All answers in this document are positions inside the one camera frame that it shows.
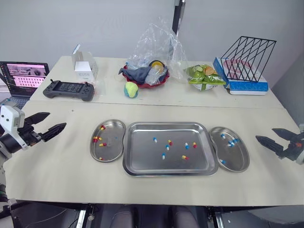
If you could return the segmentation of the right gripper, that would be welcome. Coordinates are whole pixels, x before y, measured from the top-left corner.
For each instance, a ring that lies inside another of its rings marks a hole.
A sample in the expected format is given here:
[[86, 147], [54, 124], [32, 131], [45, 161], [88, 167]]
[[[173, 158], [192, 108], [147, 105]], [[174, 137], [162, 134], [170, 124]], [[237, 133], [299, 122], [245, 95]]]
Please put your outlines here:
[[258, 142], [275, 152], [275, 154], [282, 158], [288, 158], [291, 161], [303, 162], [304, 161], [304, 133], [295, 134], [287, 129], [273, 128], [272, 129], [279, 137], [289, 141], [288, 147], [283, 150], [283, 146], [276, 143], [274, 140], [256, 135]]

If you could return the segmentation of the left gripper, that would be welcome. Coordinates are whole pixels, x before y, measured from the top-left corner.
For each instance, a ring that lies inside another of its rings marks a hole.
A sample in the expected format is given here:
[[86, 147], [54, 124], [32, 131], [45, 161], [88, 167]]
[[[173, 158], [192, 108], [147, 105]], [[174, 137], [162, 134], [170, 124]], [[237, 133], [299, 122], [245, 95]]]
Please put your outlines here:
[[19, 136], [27, 144], [27, 146], [33, 146], [41, 140], [47, 142], [59, 135], [64, 130], [64, 128], [66, 127], [66, 123], [59, 123], [49, 128], [45, 133], [38, 134], [34, 132], [34, 127], [32, 125], [42, 122], [49, 115], [49, 112], [39, 112], [25, 118], [24, 126], [22, 128], [18, 128], [18, 133]]

